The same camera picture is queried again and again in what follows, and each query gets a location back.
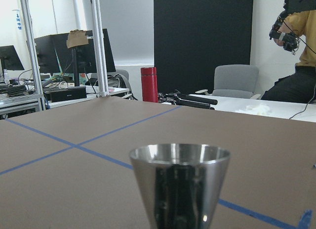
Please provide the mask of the red thermos bottle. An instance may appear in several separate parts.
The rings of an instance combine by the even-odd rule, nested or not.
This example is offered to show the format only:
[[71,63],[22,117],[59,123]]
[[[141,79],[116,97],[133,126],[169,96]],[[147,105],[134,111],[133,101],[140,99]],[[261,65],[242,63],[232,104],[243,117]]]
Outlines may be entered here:
[[141,68],[142,98],[145,102],[158,102],[156,67]]

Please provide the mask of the steel cocktail shaker cup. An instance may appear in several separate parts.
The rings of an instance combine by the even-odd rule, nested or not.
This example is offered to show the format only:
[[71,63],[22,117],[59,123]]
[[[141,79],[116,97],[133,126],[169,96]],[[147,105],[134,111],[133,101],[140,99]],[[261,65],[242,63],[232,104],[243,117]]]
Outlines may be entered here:
[[231,154],[207,144],[155,144],[129,153],[152,229],[210,228]]

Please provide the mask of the white crumpled tissue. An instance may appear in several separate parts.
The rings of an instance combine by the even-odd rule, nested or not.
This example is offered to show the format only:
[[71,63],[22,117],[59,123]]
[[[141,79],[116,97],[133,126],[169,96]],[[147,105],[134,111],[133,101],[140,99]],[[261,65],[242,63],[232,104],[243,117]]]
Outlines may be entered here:
[[247,105],[243,109],[236,110],[235,113],[269,116],[271,113],[271,109],[269,106],[263,104]]

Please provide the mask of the aluminium frame post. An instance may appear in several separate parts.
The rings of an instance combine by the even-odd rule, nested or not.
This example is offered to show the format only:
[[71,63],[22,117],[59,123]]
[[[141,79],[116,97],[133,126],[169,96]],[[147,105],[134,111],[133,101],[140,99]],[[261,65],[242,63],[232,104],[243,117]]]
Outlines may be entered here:
[[102,19],[100,13],[100,1],[91,0],[91,10],[93,19],[93,42],[97,66],[98,89],[99,95],[102,97],[109,96],[106,57],[104,48],[104,36],[102,30]]

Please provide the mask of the grey office chair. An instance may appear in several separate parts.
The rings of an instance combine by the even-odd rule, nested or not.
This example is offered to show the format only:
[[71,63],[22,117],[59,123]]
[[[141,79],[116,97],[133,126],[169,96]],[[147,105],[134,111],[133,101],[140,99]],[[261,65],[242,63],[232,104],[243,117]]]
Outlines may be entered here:
[[243,99],[259,99],[255,93],[259,69],[254,65],[221,65],[214,71],[214,90],[196,91],[196,94]]

